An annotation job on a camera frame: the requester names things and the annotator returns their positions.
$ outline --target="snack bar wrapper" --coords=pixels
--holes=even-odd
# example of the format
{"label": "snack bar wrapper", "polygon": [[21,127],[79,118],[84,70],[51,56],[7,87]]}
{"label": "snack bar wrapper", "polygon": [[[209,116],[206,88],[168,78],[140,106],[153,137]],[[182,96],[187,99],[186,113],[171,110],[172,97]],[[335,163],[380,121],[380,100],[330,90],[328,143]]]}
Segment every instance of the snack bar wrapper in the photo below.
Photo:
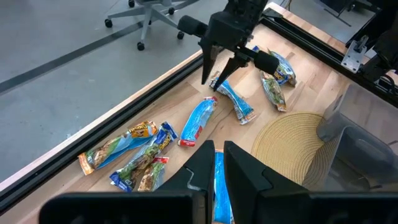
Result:
{"label": "snack bar wrapper", "polygon": [[224,152],[216,150],[214,171],[214,193],[216,194],[214,205],[214,221],[230,224],[233,222],[231,202],[224,175]]}
{"label": "snack bar wrapper", "polygon": [[138,186],[139,192],[152,192],[163,184],[164,167],[168,161],[168,157],[155,157],[144,172]]}
{"label": "snack bar wrapper", "polygon": [[195,142],[199,134],[206,126],[207,121],[213,114],[217,107],[217,98],[214,96],[206,97],[199,105],[192,111],[187,123],[182,129],[181,140],[178,140],[179,146],[195,146]]}
{"label": "snack bar wrapper", "polygon": [[[255,46],[253,48],[254,51],[258,52],[260,48],[258,46]],[[277,82],[282,85],[285,84],[286,82],[289,82],[291,85],[296,86],[297,80],[296,80],[296,74],[293,71],[292,66],[290,63],[282,57],[280,54],[270,51],[268,49],[268,54],[274,56],[279,60],[279,66],[273,76],[277,80]]]}
{"label": "snack bar wrapper", "polygon": [[[210,86],[212,88],[217,82],[217,79],[218,78],[215,78],[210,82]],[[232,100],[234,103],[236,116],[241,124],[246,124],[256,118],[254,109],[235,93],[227,80],[225,80],[220,87],[218,87],[217,91],[228,96]]]}
{"label": "snack bar wrapper", "polygon": [[94,170],[108,165],[127,150],[142,146],[156,133],[157,128],[153,121],[137,124],[124,134],[107,141],[103,146],[80,154],[78,158],[81,169],[85,175],[88,175]]}
{"label": "snack bar wrapper", "polygon": [[269,101],[271,101],[271,103],[275,105],[279,111],[286,112],[285,96],[280,89],[278,82],[272,75],[263,71],[260,71],[260,77],[262,86],[266,91]]}
{"label": "snack bar wrapper", "polygon": [[111,174],[109,178],[113,181],[112,184],[126,192],[132,192],[139,175],[145,171],[155,156],[176,138],[178,136],[171,125],[167,122],[162,123],[157,135],[142,146],[127,165]]}

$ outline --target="concrete floor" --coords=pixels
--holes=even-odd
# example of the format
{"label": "concrete floor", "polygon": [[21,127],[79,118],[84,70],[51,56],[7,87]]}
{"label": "concrete floor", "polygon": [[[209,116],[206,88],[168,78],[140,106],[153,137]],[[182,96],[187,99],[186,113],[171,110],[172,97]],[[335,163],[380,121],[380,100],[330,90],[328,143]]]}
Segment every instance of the concrete floor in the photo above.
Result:
{"label": "concrete floor", "polygon": [[[177,11],[173,19],[188,14],[207,22],[226,2],[200,0]],[[142,20],[113,19],[113,28],[107,29],[104,18],[128,9],[126,0],[81,4],[78,0],[1,1],[0,84]],[[343,13],[353,27],[343,24],[340,32],[341,22],[312,0],[294,0],[291,11],[343,41],[371,17],[362,12]],[[154,22],[143,52],[136,49],[139,29],[0,93],[0,181],[199,50],[196,37],[177,40],[177,32]]]}

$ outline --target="wooden tabletop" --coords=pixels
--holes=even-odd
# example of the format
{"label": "wooden tabletop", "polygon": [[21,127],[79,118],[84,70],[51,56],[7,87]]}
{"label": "wooden tabletop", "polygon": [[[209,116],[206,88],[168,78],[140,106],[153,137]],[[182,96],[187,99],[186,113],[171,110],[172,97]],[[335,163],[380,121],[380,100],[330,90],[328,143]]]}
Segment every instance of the wooden tabletop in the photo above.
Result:
{"label": "wooden tabletop", "polygon": [[[277,12],[283,14],[283,16],[291,22],[330,44],[339,51],[344,52],[346,50],[344,43],[332,38],[330,35],[317,29],[280,6],[270,3],[267,7],[271,7]],[[329,106],[329,104],[338,96],[339,92],[346,88],[347,84],[350,82],[346,77],[340,75],[323,62],[263,25],[258,25],[253,34],[254,39],[249,43],[249,45],[258,45],[263,49],[268,48],[272,51],[278,52],[289,60],[297,75],[298,83],[295,88],[290,85],[282,86],[287,102],[288,112],[314,111],[322,114],[326,107]],[[40,164],[40,162],[70,144],[73,139],[84,134],[85,131],[115,113],[126,103],[131,102],[151,86],[154,86],[162,79],[167,78],[173,71],[184,66],[187,62],[200,54],[201,52],[195,53],[186,61],[177,65],[175,68],[171,69],[171,71],[168,71],[141,91],[132,95],[126,101],[123,101],[120,105],[83,128],[82,131],[72,136],[72,139],[61,143],[59,146],[54,148],[55,151],[50,151],[47,155],[44,155],[37,161],[33,162],[32,166],[34,167],[37,164]],[[230,56],[232,56],[231,52],[226,50],[222,52],[212,74],[217,71],[221,71]],[[225,140],[232,140],[247,152],[251,152],[252,144],[258,132],[269,121],[272,121],[276,117],[284,114],[276,111],[267,99],[259,79],[258,69],[256,69],[253,64],[250,64],[247,68],[240,68],[228,79],[235,92],[241,95],[254,108],[254,111],[257,114],[256,119],[245,125],[239,124],[231,100],[219,93],[214,93],[208,85],[201,85],[200,79],[201,69],[198,69],[184,81],[180,82],[177,86],[133,117],[133,119],[121,126],[113,134],[109,135],[99,143],[99,145],[102,145],[105,141],[125,132],[127,127],[144,120],[155,121],[157,125],[167,121],[180,134],[196,105],[199,104],[204,97],[215,95],[219,99],[217,109],[200,134],[197,145],[192,148],[180,147],[176,142],[173,142],[162,152],[163,156],[170,157],[169,162],[166,165],[165,180],[167,180],[176,173],[179,168],[181,168],[181,166],[206,139],[214,140],[215,147],[217,149],[223,148]],[[37,216],[40,207],[48,199],[64,192],[119,191],[117,187],[110,184],[109,175],[115,170],[122,168],[135,152],[136,150],[131,150],[106,167],[96,170],[94,173],[87,176],[84,176],[78,161],[75,161],[5,213],[0,218],[0,223],[37,223]],[[25,170],[17,173],[14,177],[8,179],[8,181],[10,182],[13,179],[18,178],[18,175],[23,175],[24,172],[29,169],[31,168],[25,168]],[[5,182],[2,184],[4,188],[8,183]]]}

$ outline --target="office chair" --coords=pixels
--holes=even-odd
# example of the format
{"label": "office chair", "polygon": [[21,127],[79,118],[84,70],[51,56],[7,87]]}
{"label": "office chair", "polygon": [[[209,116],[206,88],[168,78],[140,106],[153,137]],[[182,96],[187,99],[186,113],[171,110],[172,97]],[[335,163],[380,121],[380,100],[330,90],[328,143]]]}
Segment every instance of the office chair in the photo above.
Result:
{"label": "office chair", "polygon": [[[169,7],[168,13],[170,15],[174,14],[175,8],[181,9],[190,4],[197,2],[198,0],[129,0],[129,6],[134,7],[136,2],[140,4],[138,7],[134,7],[134,9],[130,9],[128,11],[119,12],[116,14],[108,15],[108,18],[105,19],[105,26],[110,28],[112,27],[112,18],[119,17],[129,17],[129,16],[139,16],[145,15],[145,19],[143,22],[142,33],[141,33],[141,41],[137,43],[138,50],[145,49],[145,36],[147,34],[148,27],[152,24],[152,18],[159,19],[164,23],[177,28],[177,23],[174,22],[171,18],[169,18],[162,11],[155,9],[154,5],[163,5],[165,7]],[[183,2],[178,5],[173,5],[173,2]],[[182,40],[184,38],[184,33],[179,31],[177,38]]]}

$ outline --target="plastic container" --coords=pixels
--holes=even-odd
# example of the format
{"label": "plastic container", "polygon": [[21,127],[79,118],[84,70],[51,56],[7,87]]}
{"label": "plastic container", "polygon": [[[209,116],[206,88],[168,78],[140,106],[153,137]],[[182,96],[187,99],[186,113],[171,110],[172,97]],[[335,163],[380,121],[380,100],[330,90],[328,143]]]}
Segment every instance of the plastic container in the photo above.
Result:
{"label": "plastic container", "polygon": [[339,136],[347,126],[359,126],[398,154],[398,109],[357,84],[350,84],[323,117],[317,129],[323,141]]}
{"label": "plastic container", "polygon": [[364,129],[345,127],[317,153],[326,153],[331,146],[335,156],[323,186],[317,190],[369,191],[398,184],[398,156]]}

